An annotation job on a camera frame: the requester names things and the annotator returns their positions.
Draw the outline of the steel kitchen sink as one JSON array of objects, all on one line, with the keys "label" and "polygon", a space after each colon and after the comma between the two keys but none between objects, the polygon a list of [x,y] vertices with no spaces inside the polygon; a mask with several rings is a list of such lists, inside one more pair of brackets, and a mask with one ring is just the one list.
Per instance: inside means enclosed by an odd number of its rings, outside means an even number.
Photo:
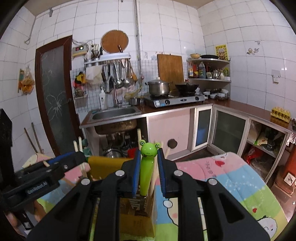
[{"label": "steel kitchen sink", "polygon": [[130,120],[136,119],[141,114],[142,112],[135,106],[93,110],[86,115],[79,128],[94,128],[99,135],[132,130],[135,125]]}]

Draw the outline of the pink kitchen cabinet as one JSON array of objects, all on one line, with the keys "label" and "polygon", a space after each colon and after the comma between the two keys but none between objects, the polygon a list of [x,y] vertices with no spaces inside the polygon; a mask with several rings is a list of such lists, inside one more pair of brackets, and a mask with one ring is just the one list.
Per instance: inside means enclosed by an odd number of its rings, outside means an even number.
[{"label": "pink kitchen cabinet", "polygon": [[[292,134],[291,124],[268,111],[231,100],[136,107],[142,114],[130,121],[137,122],[145,140],[162,142],[165,151],[170,147],[170,160],[180,161],[204,149],[214,155],[234,152],[243,157],[257,148],[263,155],[253,168],[265,182],[273,176]],[[92,153],[101,155],[100,135],[94,128],[83,130]]]}]

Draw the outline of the round wooden board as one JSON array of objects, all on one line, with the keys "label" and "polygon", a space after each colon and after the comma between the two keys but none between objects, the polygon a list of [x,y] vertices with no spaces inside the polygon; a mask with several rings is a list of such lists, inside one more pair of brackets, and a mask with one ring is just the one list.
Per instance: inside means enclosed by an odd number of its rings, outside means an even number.
[{"label": "round wooden board", "polygon": [[106,53],[122,52],[128,43],[127,34],[121,30],[110,30],[101,38],[101,46]]}]

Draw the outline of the white soap bottle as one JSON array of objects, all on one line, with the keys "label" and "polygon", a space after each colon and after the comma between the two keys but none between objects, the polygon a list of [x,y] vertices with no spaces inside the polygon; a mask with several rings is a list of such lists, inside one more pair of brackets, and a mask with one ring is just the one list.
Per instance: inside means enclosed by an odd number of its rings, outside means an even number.
[{"label": "white soap bottle", "polygon": [[107,97],[106,97],[106,93],[104,92],[103,89],[100,90],[99,100],[100,100],[101,110],[106,110],[108,108],[107,107]]}]

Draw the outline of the steel gas stove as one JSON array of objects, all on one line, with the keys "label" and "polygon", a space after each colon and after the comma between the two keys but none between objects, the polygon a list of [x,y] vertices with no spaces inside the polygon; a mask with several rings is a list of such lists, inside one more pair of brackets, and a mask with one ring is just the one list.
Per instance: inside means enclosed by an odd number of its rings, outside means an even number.
[{"label": "steel gas stove", "polygon": [[144,98],[144,104],[153,108],[163,108],[167,106],[175,106],[181,104],[189,104],[189,103],[203,103],[205,101],[205,97],[203,95],[197,94],[187,94],[183,96],[173,96],[173,95],[162,95],[162,96],[153,96],[150,95]]}]

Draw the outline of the yellow wall poster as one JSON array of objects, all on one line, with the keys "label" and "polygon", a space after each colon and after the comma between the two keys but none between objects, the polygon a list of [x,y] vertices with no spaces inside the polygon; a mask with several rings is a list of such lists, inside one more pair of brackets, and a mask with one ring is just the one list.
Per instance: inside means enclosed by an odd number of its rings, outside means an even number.
[{"label": "yellow wall poster", "polygon": [[218,59],[229,61],[229,55],[226,44],[215,46],[215,53],[218,56]]}]

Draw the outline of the rectangular wooden cutting board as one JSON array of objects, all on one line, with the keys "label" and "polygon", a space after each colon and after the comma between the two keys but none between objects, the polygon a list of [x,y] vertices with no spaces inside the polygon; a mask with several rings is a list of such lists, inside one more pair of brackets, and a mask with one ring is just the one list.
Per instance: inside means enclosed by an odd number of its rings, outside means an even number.
[{"label": "rectangular wooden cutting board", "polygon": [[175,84],[181,84],[185,80],[182,57],[157,54],[157,61],[160,79],[169,84],[170,91],[177,90]]}]

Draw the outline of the green frog handle fork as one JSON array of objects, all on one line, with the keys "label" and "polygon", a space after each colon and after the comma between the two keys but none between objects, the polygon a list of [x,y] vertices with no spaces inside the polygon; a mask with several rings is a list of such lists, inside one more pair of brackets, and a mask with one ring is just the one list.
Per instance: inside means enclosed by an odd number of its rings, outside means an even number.
[{"label": "green frog handle fork", "polygon": [[140,195],[146,197],[149,191],[152,174],[154,171],[154,158],[158,154],[160,143],[148,143],[145,140],[139,142],[142,156],[140,163]]}]

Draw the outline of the orange bag on wall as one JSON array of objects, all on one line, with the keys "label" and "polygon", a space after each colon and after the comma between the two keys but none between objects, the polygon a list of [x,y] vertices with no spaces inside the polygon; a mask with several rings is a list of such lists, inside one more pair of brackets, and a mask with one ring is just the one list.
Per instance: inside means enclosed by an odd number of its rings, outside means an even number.
[{"label": "orange bag on wall", "polygon": [[35,81],[32,76],[29,66],[25,70],[20,69],[18,76],[18,92],[22,94],[31,94],[35,86]]}]

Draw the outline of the white wall socket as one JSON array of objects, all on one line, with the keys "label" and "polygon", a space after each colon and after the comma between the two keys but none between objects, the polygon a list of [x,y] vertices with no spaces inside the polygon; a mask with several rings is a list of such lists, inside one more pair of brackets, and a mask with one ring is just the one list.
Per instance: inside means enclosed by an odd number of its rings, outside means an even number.
[{"label": "white wall socket", "polygon": [[273,83],[275,84],[279,84],[280,78],[281,78],[281,74],[279,70],[271,70],[271,76],[272,76],[272,80]]}]

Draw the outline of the colourful cartoon quilt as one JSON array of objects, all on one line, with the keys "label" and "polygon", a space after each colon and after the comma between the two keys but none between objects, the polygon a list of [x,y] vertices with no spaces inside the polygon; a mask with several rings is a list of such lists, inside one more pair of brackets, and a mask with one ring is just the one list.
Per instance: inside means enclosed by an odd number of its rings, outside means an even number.
[{"label": "colourful cartoon quilt", "polygon": [[[154,240],[291,238],[279,202],[236,154],[176,165],[197,182],[198,197],[165,198],[158,178]],[[33,228],[28,240],[121,240],[121,198],[103,197],[103,180],[83,179]]]}]

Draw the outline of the black wok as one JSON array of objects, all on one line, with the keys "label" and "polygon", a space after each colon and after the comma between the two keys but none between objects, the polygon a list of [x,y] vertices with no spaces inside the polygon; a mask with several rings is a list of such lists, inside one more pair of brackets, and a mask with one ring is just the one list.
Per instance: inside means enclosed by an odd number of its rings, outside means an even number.
[{"label": "black wok", "polygon": [[190,84],[190,83],[181,83],[175,84],[180,95],[195,95],[197,88],[199,87],[198,84]]}]

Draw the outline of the red box under counter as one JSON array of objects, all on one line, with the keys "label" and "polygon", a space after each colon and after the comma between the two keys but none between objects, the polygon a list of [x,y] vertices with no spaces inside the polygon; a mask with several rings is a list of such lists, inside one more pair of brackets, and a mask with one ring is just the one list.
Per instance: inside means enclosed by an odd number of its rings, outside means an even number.
[{"label": "red box under counter", "polygon": [[293,146],[290,156],[284,166],[280,167],[275,184],[289,196],[295,191],[295,145]]}]

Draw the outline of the steel cooking pot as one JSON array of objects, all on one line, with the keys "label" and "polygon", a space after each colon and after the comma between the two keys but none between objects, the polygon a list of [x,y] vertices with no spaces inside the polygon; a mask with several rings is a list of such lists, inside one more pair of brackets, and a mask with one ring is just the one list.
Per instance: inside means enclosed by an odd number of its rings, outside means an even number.
[{"label": "steel cooking pot", "polygon": [[149,94],[153,96],[163,96],[170,93],[170,83],[161,80],[159,77],[146,82],[145,85],[148,86]]}]

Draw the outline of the dark brown glass door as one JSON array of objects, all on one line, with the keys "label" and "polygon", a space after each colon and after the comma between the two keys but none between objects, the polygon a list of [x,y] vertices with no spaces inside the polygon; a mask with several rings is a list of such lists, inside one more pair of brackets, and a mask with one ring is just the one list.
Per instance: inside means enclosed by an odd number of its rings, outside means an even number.
[{"label": "dark brown glass door", "polygon": [[42,124],[55,156],[74,151],[83,136],[75,111],[70,70],[72,36],[36,49],[35,81]]}]

